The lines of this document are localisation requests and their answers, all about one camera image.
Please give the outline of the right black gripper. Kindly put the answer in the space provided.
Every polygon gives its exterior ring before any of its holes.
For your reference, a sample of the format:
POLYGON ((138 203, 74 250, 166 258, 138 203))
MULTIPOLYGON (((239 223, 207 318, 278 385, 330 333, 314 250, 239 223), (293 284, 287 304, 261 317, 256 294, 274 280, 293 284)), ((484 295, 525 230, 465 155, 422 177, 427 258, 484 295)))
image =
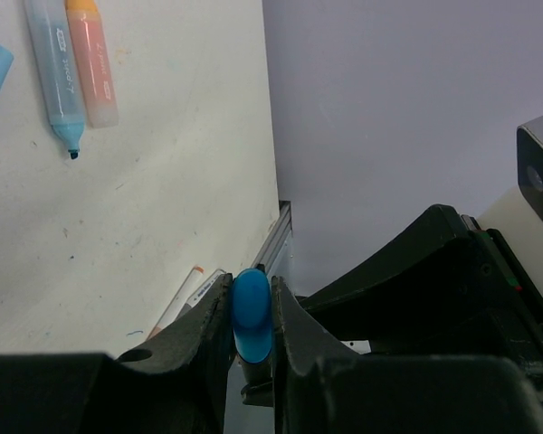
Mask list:
POLYGON ((427 208, 377 253, 302 307, 338 339, 420 341, 487 309, 515 313, 508 339, 543 401, 543 297, 496 229, 448 205, 427 208))

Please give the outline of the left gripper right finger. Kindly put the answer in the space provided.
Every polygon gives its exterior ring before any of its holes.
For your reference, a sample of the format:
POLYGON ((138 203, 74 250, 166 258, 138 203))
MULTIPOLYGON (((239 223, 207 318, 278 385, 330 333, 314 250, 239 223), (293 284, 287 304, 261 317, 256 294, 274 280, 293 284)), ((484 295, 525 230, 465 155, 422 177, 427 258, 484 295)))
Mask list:
POLYGON ((377 356, 345 347, 271 282, 278 433, 543 433, 521 370, 492 356, 377 356))

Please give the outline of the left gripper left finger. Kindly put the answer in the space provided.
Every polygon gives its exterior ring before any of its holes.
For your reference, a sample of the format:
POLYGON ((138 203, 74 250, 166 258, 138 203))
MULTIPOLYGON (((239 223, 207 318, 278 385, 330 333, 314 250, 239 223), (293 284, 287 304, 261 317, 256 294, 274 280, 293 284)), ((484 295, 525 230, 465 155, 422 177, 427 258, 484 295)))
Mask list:
POLYGON ((223 432, 232 280, 117 359, 0 355, 0 433, 223 432))

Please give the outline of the black blue cap highlighter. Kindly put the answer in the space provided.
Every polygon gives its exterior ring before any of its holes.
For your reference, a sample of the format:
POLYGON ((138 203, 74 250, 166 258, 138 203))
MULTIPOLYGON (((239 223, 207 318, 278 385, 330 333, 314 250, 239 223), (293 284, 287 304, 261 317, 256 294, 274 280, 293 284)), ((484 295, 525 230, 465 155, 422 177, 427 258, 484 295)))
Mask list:
POLYGON ((272 407, 272 292, 261 269, 245 269, 231 287, 231 321, 236 352, 246 381, 245 405, 272 407))

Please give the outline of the orange highlighter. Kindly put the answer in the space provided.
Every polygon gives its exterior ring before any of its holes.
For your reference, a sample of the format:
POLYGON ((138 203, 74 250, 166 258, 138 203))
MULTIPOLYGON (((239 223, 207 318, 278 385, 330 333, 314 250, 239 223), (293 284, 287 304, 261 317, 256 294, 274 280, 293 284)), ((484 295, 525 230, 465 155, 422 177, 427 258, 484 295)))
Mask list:
POLYGON ((102 19, 94 1, 66 1, 87 118, 93 128, 114 127, 119 111, 102 19))

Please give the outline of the light blue highlighter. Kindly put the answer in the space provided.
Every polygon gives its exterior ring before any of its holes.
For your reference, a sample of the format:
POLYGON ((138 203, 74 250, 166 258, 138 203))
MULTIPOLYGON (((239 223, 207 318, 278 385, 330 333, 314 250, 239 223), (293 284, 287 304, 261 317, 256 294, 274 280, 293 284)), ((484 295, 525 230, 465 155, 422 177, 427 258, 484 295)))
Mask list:
POLYGON ((75 160, 86 118, 64 2, 28 0, 24 10, 49 124, 75 160))

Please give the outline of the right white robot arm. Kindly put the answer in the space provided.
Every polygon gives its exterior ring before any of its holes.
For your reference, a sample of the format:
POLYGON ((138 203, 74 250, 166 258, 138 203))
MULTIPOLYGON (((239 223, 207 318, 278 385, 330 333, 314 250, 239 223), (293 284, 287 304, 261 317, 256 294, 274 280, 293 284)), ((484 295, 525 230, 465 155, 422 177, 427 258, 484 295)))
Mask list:
POLYGON ((543 116, 516 143, 517 185, 483 215, 430 206, 303 308, 377 354, 508 358, 543 401, 543 116))

